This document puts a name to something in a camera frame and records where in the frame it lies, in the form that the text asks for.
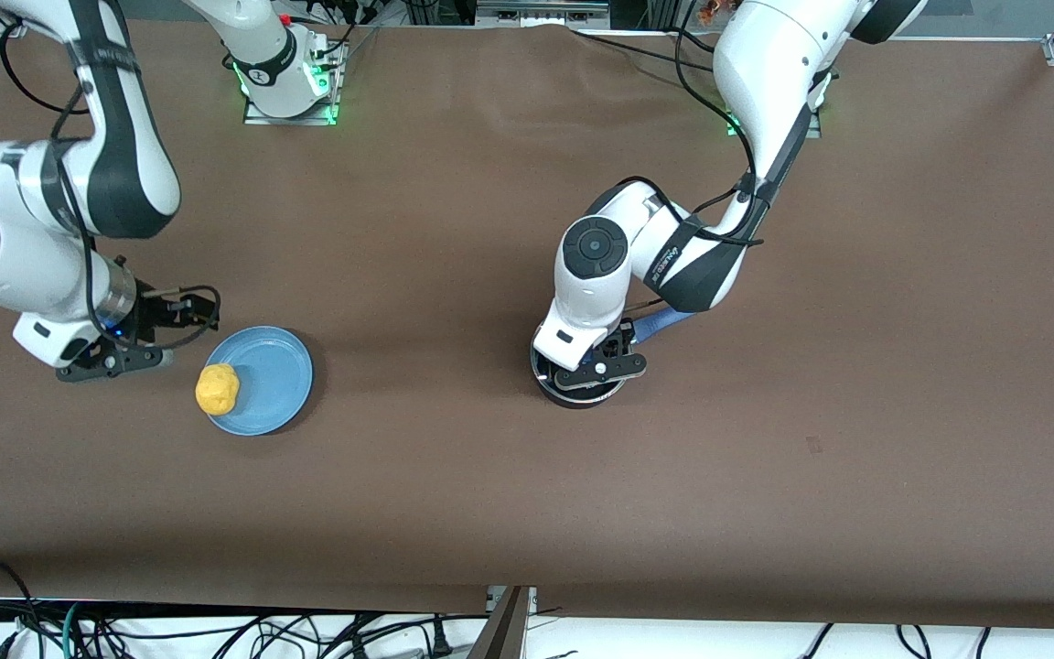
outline blue plate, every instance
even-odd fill
[[[218,344],[206,360],[230,364],[238,373],[234,409],[210,421],[228,433],[277,430],[304,407],[311,392],[311,355],[296,334],[279,327],[247,327]]]

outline yellow object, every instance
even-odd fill
[[[210,364],[202,368],[197,376],[197,387],[193,388],[193,396],[197,399],[197,407],[211,416],[221,416],[234,409],[238,400],[238,373],[230,364]]]

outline brown table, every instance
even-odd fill
[[[743,169],[668,63],[558,26],[386,30],[340,125],[243,127],[208,25],[131,30],[183,206],[101,250],[217,285],[222,330],[60,385],[0,309],[0,559],[38,595],[474,609],[531,583],[568,614],[1054,625],[1036,43],[851,45],[731,296],[569,412],[527,365],[562,231],[624,176],[694,205]],[[58,45],[13,53],[72,92]],[[0,139],[53,120],[0,67]],[[317,384],[234,438],[193,381],[259,324],[305,338]]]

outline blue handle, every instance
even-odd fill
[[[690,317],[695,314],[683,313],[681,311],[674,311],[674,309],[662,309],[657,313],[648,314],[640,318],[640,321],[632,321],[632,331],[636,333],[636,337],[632,338],[633,344],[641,344],[647,342],[661,330],[666,329],[670,325],[681,323],[685,321],[686,317]]]

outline white floor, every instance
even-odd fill
[[[378,624],[394,621],[415,621],[424,616],[385,617]],[[279,618],[286,624],[293,618]],[[314,618],[323,638],[335,635],[349,621],[347,616]],[[167,635],[238,626],[250,618],[142,619],[118,622],[117,629],[130,634]],[[294,627],[311,635],[306,622]],[[447,638],[451,645],[463,647],[480,634],[482,621],[447,622]],[[14,625],[0,622],[0,642],[14,631]],[[709,621],[624,621],[623,619],[532,618],[527,634],[526,659],[555,659],[574,651],[573,659],[800,659],[806,654],[820,631],[816,624],[780,624],[779,622],[709,622]],[[981,629],[977,627],[924,627],[934,659],[974,659]],[[227,658],[242,659],[253,652],[255,634],[239,639]],[[229,634],[173,639],[173,641],[129,641],[135,659],[211,659]],[[912,645],[919,647],[916,635],[909,631]],[[299,641],[300,648],[286,642],[267,647],[260,659],[311,659],[315,647]],[[371,659],[407,656],[407,652],[426,646],[422,633],[405,633],[370,643]],[[331,659],[339,659],[337,651]],[[20,635],[11,652],[11,659],[32,659],[38,656],[33,634]],[[62,656],[54,642],[47,642],[46,656]],[[1054,631],[993,631],[984,647],[984,659],[1054,659]],[[824,639],[816,659],[912,659],[897,642],[892,625],[836,625]]]

